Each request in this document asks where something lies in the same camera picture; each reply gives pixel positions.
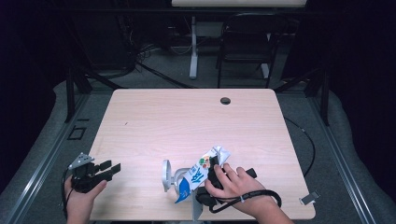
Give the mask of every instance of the black cable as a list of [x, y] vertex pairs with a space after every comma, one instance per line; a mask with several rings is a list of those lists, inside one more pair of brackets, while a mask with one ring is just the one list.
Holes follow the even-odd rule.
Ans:
[[253, 197], [256, 197], [256, 196], [261, 196], [261, 195], [274, 197], [276, 199], [277, 206], [279, 206], [279, 207], [282, 206], [282, 199], [280, 198], [280, 196], [276, 192], [274, 192], [274, 191], [272, 191], [270, 189], [261, 189], [261, 190], [251, 191], [251, 192], [246, 193], [246, 194], [244, 194], [244, 195], [242, 195], [240, 197], [216, 198], [217, 200], [220, 200], [220, 201], [224, 201], [224, 200], [233, 200], [233, 201], [231, 201], [231, 202], [229, 202], [229, 203], [227, 203], [227, 204], [223, 205], [222, 207], [220, 207], [218, 209], [215, 209], [215, 210], [213, 209], [214, 206], [209, 206], [209, 211], [211, 213], [218, 213], [218, 212], [221, 212], [222, 210], [224, 210], [224, 209], [226, 209], [226, 208], [228, 208], [228, 207], [230, 207], [230, 206], [232, 206], [232, 205], [234, 205], [236, 203], [239, 203], [239, 202], [243, 203], [244, 200], [247, 200], [249, 198], [253, 198]]
[[286, 117], [283, 117], [285, 120], [287, 120], [288, 122], [294, 124], [297, 128], [299, 128], [304, 134], [305, 136], [308, 138], [308, 140], [311, 142], [312, 145], [312, 160], [311, 163], [309, 164], [308, 168], [306, 169], [306, 171], [304, 172], [304, 177], [306, 177], [306, 175], [308, 175], [309, 171], [312, 168], [312, 165], [314, 164], [315, 161], [315, 157], [317, 155], [317, 150], [315, 148], [315, 144], [314, 141], [312, 140], [312, 138], [309, 136], [309, 134], [305, 131], [304, 128], [300, 127], [300, 125], [298, 125], [296, 122], [292, 121], [291, 119], [288, 119]]
[[171, 83], [171, 84], [173, 84], [173, 85], [175, 85], [175, 86], [177, 86], [177, 87], [182, 87], [182, 88], [186, 88], [186, 89], [197, 89], [197, 88], [194, 87], [194, 86], [187, 85], [187, 84], [184, 84], [184, 83], [179, 82], [179, 81], [177, 81], [177, 80], [174, 80], [174, 79], [172, 79], [172, 78], [170, 78], [170, 77], [168, 77], [168, 76], [166, 76], [166, 75], [160, 73], [159, 71], [156, 71], [156, 70], [154, 70], [154, 69], [152, 69], [152, 68], [150, 68], [150, 67], [147, 67], [146, 65], [142, 64], [141, 62], [136, 61], [136, 63], [139, 64], [139, 65], [140, 65], [141, 67], [143, 67], [144, 69], [148, 70], [150, 73], [154, 74], [155, 76], [161, 77], [161, 78], [163, 78], [165, 81], [167, 81], [167, 82], [169, 82], [169, 83]]

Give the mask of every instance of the circular hole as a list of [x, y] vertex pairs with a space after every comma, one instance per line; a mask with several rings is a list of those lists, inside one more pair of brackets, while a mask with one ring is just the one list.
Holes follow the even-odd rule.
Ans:
[[231, 102], [231, 100], [230, 100], [230, 98], [228, 98], [228, 97], [223, 97], [223, 98], [220, 99], [220, 102], [221, 102], [223, 105], [229, 105], [230, 102]]

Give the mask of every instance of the light wood surface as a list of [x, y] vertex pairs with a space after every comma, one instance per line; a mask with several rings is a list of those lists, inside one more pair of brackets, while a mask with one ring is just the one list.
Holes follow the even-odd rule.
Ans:
[[[229, 105], [220, 102], [231, 100]], [[95, 200], [92, 220], [191, 220], [191, 202], [175, 204], [174, 188], [164, 192], [163, 160], [172, 174], [191, 168], [210, 148], [223, 146], [233, 168], [254, 168], [257, 179], [282, 198], [292, 219], [315, 216], [283, 116], [271, 90], [114, 91], [90, 155], [95, 163], [121, 163]], [[232, 207], [201, 220], [251, 219]]]
[[306, 0], [172, 0], [173, 7], [304, 7]]

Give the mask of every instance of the left hand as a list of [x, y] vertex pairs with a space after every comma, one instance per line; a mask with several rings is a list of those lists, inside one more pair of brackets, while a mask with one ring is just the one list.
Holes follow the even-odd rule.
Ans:
[[65, 198], [70, 193], [69, 200], [67, 202], [67, 223], [68, 224], [85, 224], [88, 223], [93, 208], [93, 201], [96, 196], [105, 189], [107, 181], [103, 180], [95, 186], [88, 193], [79, 193], [72, 188], [72, 176], [69, 176], [64, 183]]

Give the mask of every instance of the human hand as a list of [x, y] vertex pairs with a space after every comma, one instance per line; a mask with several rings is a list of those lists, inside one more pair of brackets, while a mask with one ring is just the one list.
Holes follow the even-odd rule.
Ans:
[[79, 193], [72, 188], [72, 177], [69, 176], [64, 183], [64, 197], [67, 199], [67, 223], [88, 223], [96, 196], [106, 187], [107, 181], [103, 180], [88, 193]]
[[[230, 164], [224, 163], [223, 169], [225, 173], [219, 165], [215, 165], [214, 167], [216, 176], [223, 186], [223, 189], [215, 188], [208, 179], [205, 181], [205, 188], [213, 197], [220, 199], [234, 198], [251, 191], [265, 189], [259, 181], [248, 175], [242, 167], [236, 168], [235, 172]], [[256, 217], [262, 211], [260, 205], [263, 203], [275, 202], [271, 197], [257, 196], [245, 200], [243, 203], [236, 203], [234, 207], [243, 213]]]
[[[265, 187], [256, 179], [247, 174], [242, 168], [236, 168], [236, 172], [231, 168], [230, 164], [224, 163], [223, 170], [219, 165], [214, 167], [216, 176], [223, 186], [223, 189], [215, 188], [210, 180], [205, 181], [207, 192], [216, 198], [234, 198], [255, 190], [265, 189]], [[272, 223], [292, 223], [292, 221], [277, 206], [274, 199], [270, 196], [256, 196], [246, 199], [233, 205], [239, 211], [253, 216], [261, 224]]]

